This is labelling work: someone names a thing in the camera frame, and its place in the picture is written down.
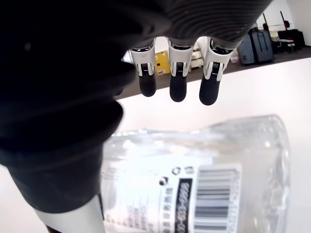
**black fingertip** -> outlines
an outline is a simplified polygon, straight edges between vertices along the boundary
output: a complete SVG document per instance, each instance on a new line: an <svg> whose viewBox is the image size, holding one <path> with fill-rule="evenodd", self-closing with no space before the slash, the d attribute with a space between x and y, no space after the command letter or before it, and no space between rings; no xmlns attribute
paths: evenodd
<svg viewBox="0 0 311 233"><path fill-rule="evenodd" d="M47 226L47 225L45 225L45 226L47 227L49 233L61 233L61 232L59 232L59 231L53 229L52 227L49 227L49 226Z"/></svg>
<svg viewBox="0 0 311 233"><path fill-rule="evenodd" d="M217 81L217 75L212 74L208 80L203 76L199 94L202 104L209 106L216 102L219 84L220 81Z"/></svg>
<svg viewBox="0 0 311 233"><path fill-rule="evenodd" d="M170 96L175 102L181 102L187 94L187 77L171 75Z"/></svg>
<svg viewBox="0 0 311 233"><path fill-rule="evenodd" d="M156 78L153 75L143 75L139 76L139 87L141 93L146 97L151 97L156 92Z"/></svg>
<svg viewBox="0 0 311 233"><path fill-rule="evenodd" d="M124 89L123 86L122 86L122 87L119 87L118 89L116 89L114 96L119 96L119 95L121 95L122 92L123 92L123 89Z"/></svg>

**white label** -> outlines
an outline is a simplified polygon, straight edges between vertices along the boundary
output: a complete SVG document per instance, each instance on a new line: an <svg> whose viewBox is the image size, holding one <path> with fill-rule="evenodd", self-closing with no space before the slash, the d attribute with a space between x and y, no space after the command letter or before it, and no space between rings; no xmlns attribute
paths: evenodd
<svg viewBox="0 0 311 233"><path fill-rule="evenodd" d="M108 233L235 233L239 164L157 156L108 161L102 168Z"/></svg>

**floor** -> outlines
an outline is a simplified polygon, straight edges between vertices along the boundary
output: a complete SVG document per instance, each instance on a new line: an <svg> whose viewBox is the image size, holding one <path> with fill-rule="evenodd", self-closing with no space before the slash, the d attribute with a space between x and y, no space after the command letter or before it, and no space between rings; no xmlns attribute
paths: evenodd
<svg viewBox="0 0 311 233"><path fill-rule="evenodd" d="M275 63L281 63L281 62L288 62L292 60L297 60L297 59L303 59L303 58L308 58L311 57L311 47L304 47L302 50L299 50L298 52L294 53L279 53L276 54L276 59L272 63L267 63L267 64L261 64L261 65L250 65L250 66L243 66L240 63L231 63L229 62L227 69L225 70L226 73L231 73L231 72L236 72L240 70L245 70L245 69L251 69L259 66L269 66ZM202 69L195 69L191 72L188 73L188 82L195 81L195 80L200 80L202 79L203 76L203 71ZM170 86L170 74L165 74L156 77L156 88L157 89L162 89L165 87ZM129 84L123 92L119 95L116 96L116 99L123 99L125 97L129 96L134 96L140 94L140 89L139 89L139 83L138 83L138 77Z"/></svg>

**yellow box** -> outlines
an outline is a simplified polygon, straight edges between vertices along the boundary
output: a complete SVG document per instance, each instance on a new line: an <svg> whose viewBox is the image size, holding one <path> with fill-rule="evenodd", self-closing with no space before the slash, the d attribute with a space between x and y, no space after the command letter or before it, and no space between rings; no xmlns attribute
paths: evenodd
<svg viewBox="0 0 311 233"><path fill-rule="evenodd" d="M167 50L155 54L155 70L158 76L170 73L169 54Z"/></svg>

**white tabletop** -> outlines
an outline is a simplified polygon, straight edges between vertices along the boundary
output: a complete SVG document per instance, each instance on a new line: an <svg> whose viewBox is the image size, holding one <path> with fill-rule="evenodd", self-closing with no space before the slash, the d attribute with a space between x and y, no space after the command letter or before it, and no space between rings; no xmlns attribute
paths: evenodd
<svg viewBox="0 0 311 233"><path fill-rule="evenodd" d="M169 89L151 98L120 100L124 117L118 131L138 128L185 131L237 117L278 114L292 148L292 198L287 233L311 229L311 58L225 74L218 100L204 106L200 81L188 83L185 100L175 103ZM41 233L43 224L23 200L7 170L0 167L0 232Z"/></svg>
<svg viewBox="0 0 311 233"><path fill-rule="evenodd" d="M287 40L287 39L277 39L277 41L280 41L280 42L285 42L285 43L291 43L291 42L294 42L293 40Z"/></svg>

